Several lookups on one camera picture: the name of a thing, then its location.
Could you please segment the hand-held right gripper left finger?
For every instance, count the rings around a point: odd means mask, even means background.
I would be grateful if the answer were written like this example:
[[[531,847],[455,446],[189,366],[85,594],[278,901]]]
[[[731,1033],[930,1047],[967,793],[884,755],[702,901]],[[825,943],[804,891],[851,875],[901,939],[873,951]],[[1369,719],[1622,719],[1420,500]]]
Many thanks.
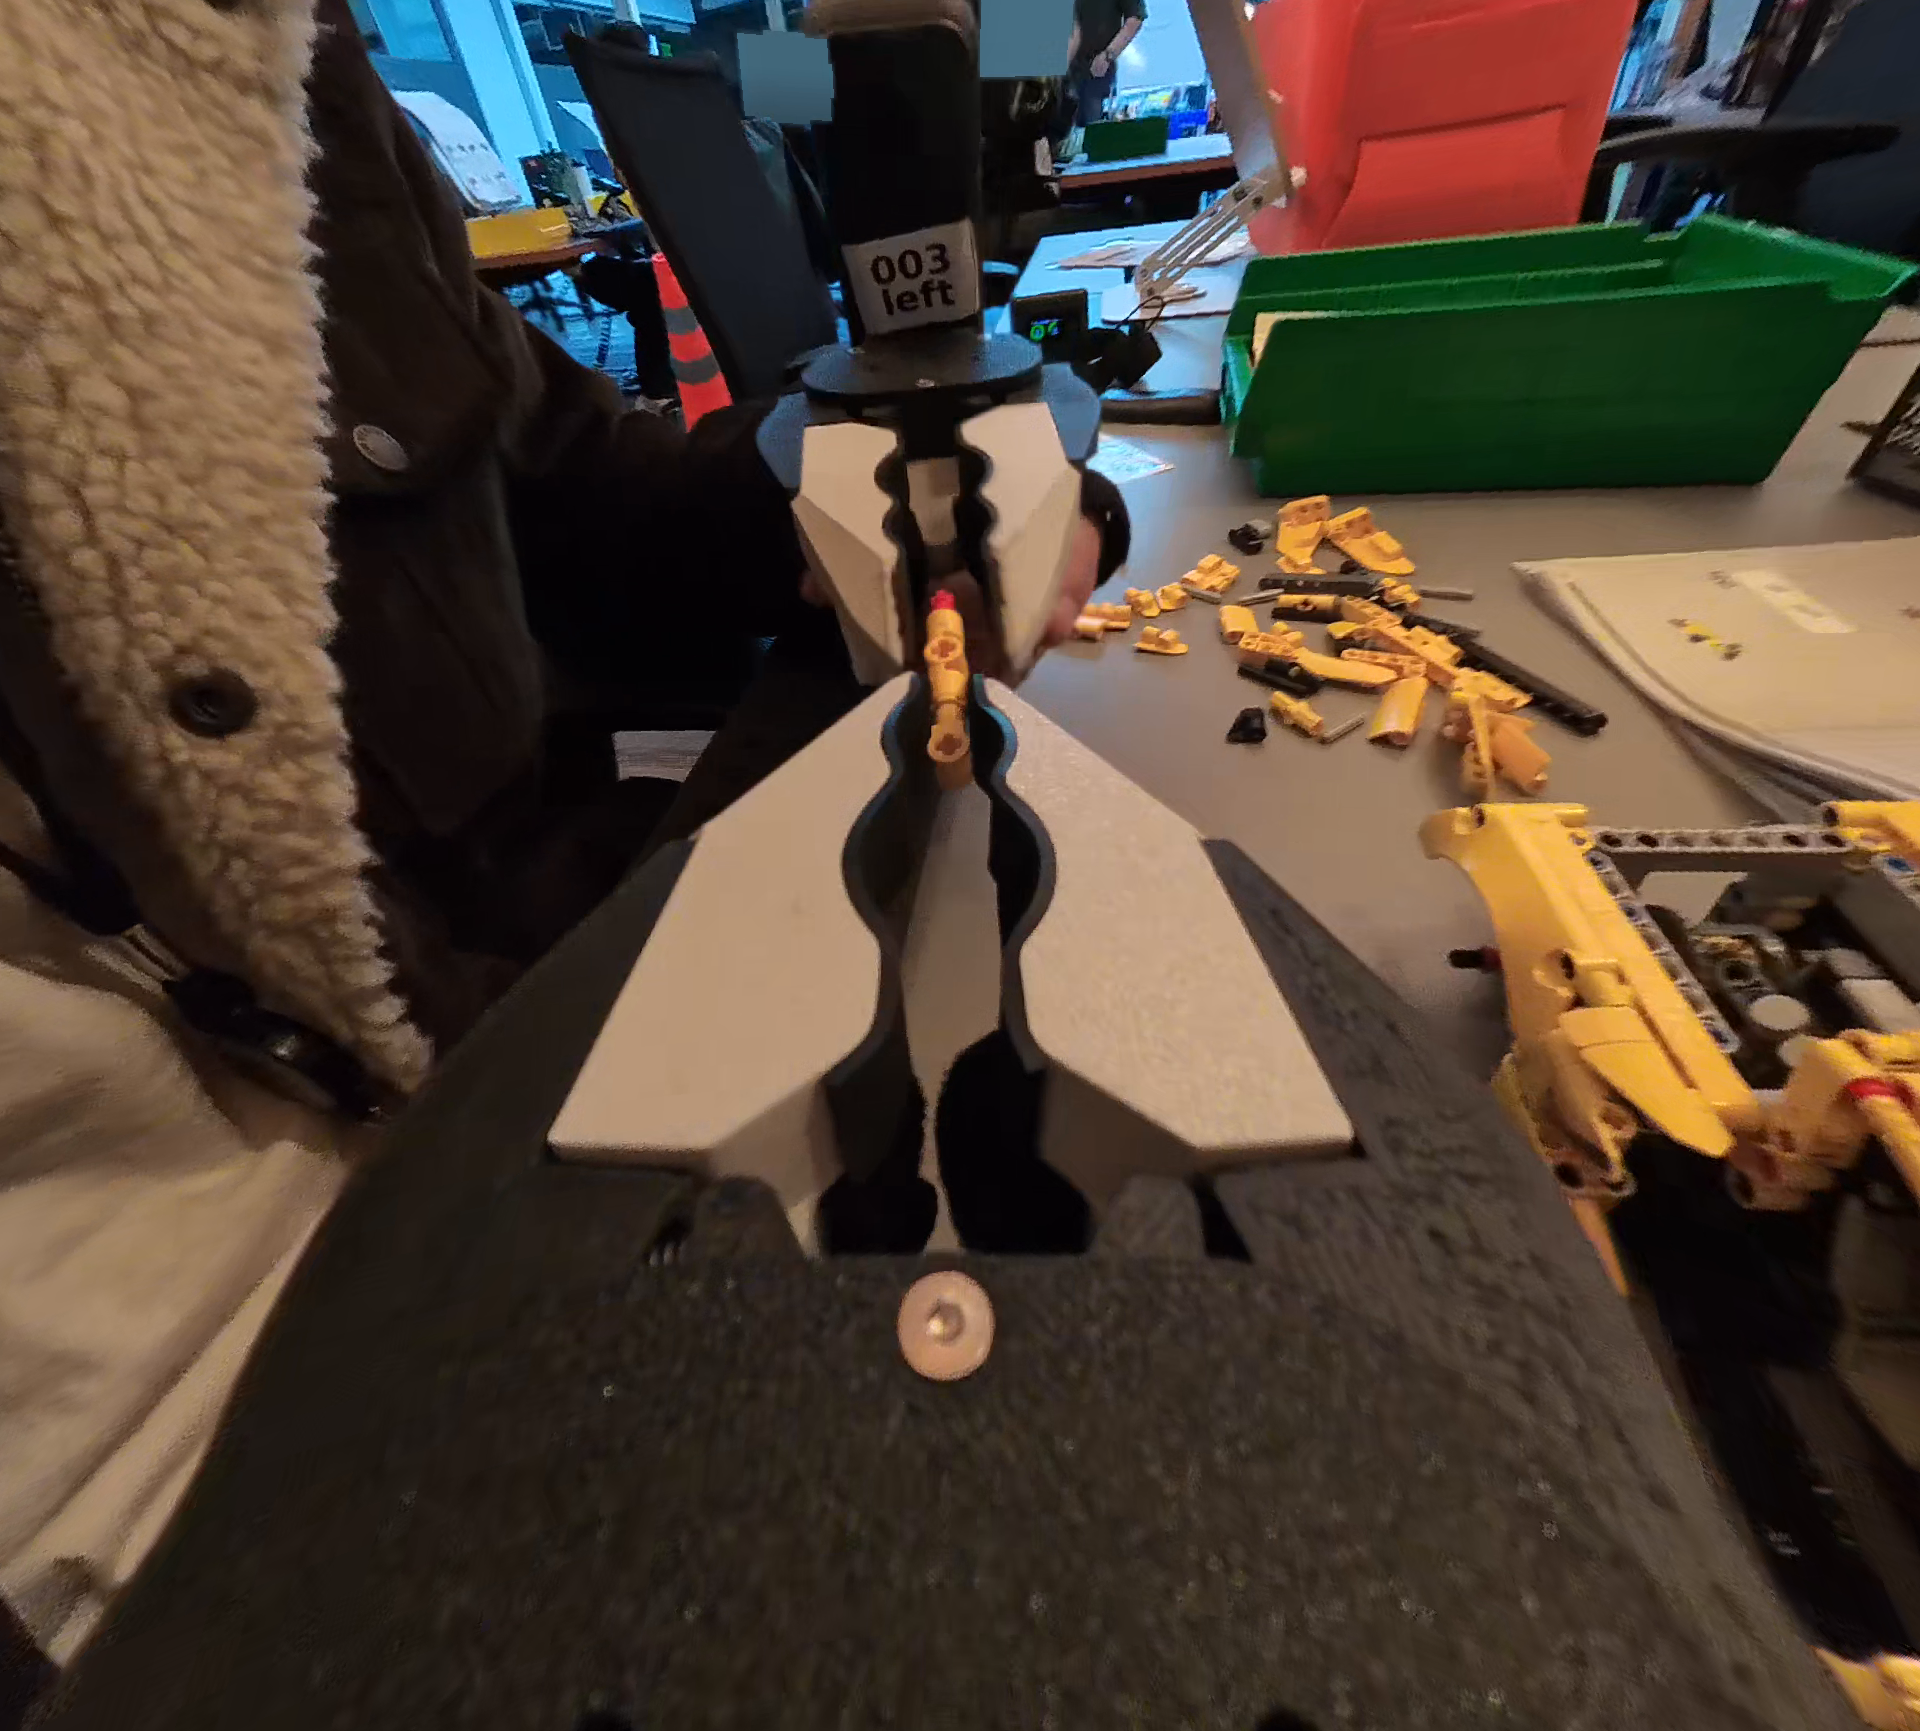
[[[674,857],[546,1143],[568,1165],[752,1179],[807,1251],[921,1095],[902,955],[940,783],[924,679],[893,679]]]

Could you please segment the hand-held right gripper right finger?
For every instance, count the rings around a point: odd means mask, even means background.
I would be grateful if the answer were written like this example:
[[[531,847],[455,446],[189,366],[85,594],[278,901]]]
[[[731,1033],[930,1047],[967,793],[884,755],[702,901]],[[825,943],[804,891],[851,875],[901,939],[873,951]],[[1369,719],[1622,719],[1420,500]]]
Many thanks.
[[[978,781],[937,807],[939,1245],[1034,1245],[1039,1173],[1098,1219],[1141,1177],[1348,1157],[1229,847],[1020,693],[976,695]]]

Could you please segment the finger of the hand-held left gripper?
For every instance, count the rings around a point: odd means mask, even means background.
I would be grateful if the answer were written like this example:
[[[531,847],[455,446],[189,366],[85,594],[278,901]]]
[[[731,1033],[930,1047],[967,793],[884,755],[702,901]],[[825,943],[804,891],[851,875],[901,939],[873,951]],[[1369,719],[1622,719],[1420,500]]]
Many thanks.
[[[808,424],[803,432],[791,512],[862,685],[915,667],[909,628],[919,608],[919,526],[898,494],[902,476],[895,428]]]
[[[1085,482],[1044,402],[997,406],[964,424],[964,620],[973,662],[1020,685],[1063,572],[1089,540]]]

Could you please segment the yellow brick subassembly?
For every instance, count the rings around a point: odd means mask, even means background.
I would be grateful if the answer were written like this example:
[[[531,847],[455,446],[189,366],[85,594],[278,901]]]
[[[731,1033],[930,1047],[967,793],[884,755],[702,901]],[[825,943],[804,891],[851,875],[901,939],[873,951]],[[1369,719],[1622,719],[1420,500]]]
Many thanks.
[[[973,667],[967,622],[924,620],[924,681],[928,695],[927,757],[942,791],[974,781],[973,761]]]

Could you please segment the pile of yellow brick parts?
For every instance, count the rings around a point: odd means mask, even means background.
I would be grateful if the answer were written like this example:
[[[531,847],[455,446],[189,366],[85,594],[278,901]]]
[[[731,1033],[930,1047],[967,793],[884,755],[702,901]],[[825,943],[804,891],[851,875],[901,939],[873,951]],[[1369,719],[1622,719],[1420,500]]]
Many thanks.
[[[1369,506],[1296,496],[1251,518],[1277,524],[1270,550],[1240,554],[1227,530],[1173,578],[1095,596],[1072,642],[1168,662],[1210,636],[1240,697],[1217,723],[1227,747],[1251,753],[1290,735],[1317,749],[1357,739],[1413,753],[1433,737],[1471,799],[1545,795],[1550,735],[1609,729],[1595,701],[1461,622],[1472,594],[1425,578]],[[1267,741],[1227,743],[1249,705],[1267,709]]]

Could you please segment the yellow toy brick car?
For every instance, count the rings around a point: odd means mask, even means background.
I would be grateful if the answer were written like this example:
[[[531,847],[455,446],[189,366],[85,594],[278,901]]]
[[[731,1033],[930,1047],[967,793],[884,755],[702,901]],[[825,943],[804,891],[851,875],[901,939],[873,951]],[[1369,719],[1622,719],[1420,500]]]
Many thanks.
[[[1868,1727],[1916,1727],[1918,805],[1626,831],[1436,813],[1492,937],[1495,1093]]]

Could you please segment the grey desk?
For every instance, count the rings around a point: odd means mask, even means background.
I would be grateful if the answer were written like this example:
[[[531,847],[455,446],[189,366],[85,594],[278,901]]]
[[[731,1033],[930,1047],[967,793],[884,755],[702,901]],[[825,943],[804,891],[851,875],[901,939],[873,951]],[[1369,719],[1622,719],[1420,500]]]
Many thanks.
[[[1072,642],[1029,691],[1204,835],[1239,841],[1381,975],[1436,1007],[1444,1031],[1462,1037],[1471,1075],[1495,1083],[1513,1041],[1503,979],[1451,959],[1488,943],[1492,931],[1472,883],[1425,851],[1431,817],[1480,803],[1548,803],[1584,807],[1606,829],[1722,831],[1808,823],[1837,803],[1767,803],[1732,779],[1722,759],[1548,614],[1517,566],[1916,538],[1915,510],[1879,502],[1848,480],[1868,432],[1915,372],[1916,294],[1906,294],[1816,402],[1780,472],[1756,488],[1384,502],[1384,528],[1411,540],[1420,574],[1471,592],[1461,622],[1609,713],[1598,737],[1548,737],[1552,779],[1541,797],[1471,799],[1433,737],[1413,753],[1357,739],[1317,749],[1290,735],[1251,753],[1231,749],[1219,721],[1240,697],[1210,636],[1184,664]]]

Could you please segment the person's left hand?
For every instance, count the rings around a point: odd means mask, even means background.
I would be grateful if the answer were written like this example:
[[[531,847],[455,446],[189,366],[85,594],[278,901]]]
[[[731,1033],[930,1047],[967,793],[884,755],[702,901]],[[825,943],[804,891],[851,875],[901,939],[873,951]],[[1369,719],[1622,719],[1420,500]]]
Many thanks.
[[[1093,594],[1098,588],[1098,566],[1098,540],[1095,540],[1095,544],[1078,542],[1072,548],[1069,564],[1063,572],[1060,588],[1052,600],[1043,636],[1039,640],[1039,656],[1044,656],[1074,640],[1076,628],[1085,614],[1089,614]]]

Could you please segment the black office chair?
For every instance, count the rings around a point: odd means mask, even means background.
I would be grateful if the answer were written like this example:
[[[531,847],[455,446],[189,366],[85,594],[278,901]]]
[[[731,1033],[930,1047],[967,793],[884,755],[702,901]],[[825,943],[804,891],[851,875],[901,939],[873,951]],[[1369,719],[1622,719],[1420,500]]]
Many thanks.
[[[756,138],[714,56],[655,54],[634,26],[570,34],[566,56],[732,398],[781,398],[841,340],[825,216],[785,134]]]
[[[1918,0],[1859,0],[1769,112],[1609,128],[1587,218],[1604,214],[1621,168],[1651,166],[1693,178],[1693,196],[1732,218],[1918,258]]]

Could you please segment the orange traffic cone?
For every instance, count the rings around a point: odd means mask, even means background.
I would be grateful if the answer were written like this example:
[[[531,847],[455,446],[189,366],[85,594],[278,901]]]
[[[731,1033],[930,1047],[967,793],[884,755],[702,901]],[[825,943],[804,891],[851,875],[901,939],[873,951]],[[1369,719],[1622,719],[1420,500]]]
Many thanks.
[[[687,430],[694,430],[701,422],[724,412],[732,404],[732,394],[718,354],[673,262],[663,252],[655,252],[650,266],[683,422]]]

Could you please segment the white lattice stand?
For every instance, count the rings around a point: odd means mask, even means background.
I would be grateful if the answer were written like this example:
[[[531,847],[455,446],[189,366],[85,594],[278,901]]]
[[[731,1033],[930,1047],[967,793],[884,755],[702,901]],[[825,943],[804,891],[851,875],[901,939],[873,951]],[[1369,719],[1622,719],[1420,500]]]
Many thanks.
[[[1188,0],[1188,14],[1220,104],[1237,182],[1134,268],[1137,312],[1146,318],[1186,302],[1193,272],[1215,262],[1239,234],[1261,238],[1295,204],[1306,178],[1287,160],[1283,106],[1265,76],[1249,0]]]

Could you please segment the green storage bin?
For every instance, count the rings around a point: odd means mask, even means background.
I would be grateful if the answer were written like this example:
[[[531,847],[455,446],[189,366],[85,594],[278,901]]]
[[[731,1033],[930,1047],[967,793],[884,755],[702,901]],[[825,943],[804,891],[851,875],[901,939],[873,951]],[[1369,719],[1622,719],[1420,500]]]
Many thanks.
[[[1752,488],[1915,282],[1710,212],[1254,258],[1220,416],[1279,500]]]

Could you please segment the orange carry bag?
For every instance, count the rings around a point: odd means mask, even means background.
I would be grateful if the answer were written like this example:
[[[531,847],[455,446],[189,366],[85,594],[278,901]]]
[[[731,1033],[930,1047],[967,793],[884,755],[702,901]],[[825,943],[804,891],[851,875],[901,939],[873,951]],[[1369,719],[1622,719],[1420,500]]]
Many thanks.
[[[1572,226],[1640,0],[1267,0],[1259,256]]]

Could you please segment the open instruction booklet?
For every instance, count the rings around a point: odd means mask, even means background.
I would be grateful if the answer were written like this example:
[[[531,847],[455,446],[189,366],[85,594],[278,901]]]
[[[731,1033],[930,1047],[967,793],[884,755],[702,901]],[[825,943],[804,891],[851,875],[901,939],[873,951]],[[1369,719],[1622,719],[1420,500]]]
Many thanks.
[[[1532,560],[1548,614],[1767,803],[1918,797],[1918,540]]]

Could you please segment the person's fleece jacket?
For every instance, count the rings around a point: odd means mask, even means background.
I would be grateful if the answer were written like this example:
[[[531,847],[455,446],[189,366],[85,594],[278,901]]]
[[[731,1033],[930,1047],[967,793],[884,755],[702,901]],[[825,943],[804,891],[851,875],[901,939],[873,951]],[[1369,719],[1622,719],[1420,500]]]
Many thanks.
[[[12,1727],[375,1127],[673,795],[566,763],[508,478],[591,370],[480,282],[349,2],[2,24]]]

